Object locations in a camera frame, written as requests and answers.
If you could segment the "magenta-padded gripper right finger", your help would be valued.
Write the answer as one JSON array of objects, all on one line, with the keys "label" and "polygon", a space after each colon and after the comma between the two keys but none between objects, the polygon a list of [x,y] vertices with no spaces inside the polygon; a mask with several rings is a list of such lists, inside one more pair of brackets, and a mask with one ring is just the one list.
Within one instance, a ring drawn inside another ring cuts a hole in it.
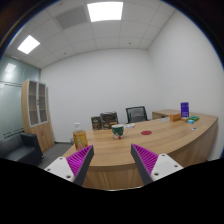
[{"label": "magenta-padded gripper right finger", "polygon": [[148,185],[182,169],[182,166],[167,154],[156,154],[136,144],[131,145],[131,155],[143,185]]}]

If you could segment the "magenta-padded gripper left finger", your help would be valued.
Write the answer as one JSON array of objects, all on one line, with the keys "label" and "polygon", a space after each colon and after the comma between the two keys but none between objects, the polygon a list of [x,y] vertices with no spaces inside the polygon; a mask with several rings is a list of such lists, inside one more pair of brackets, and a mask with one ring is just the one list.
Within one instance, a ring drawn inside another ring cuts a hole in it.
[{"label": "magenta-padded gripper left finger", "polygon": [[58,157],[45,171],[82,186],[93,156],[94,148],[90,145],[67,158]]}]

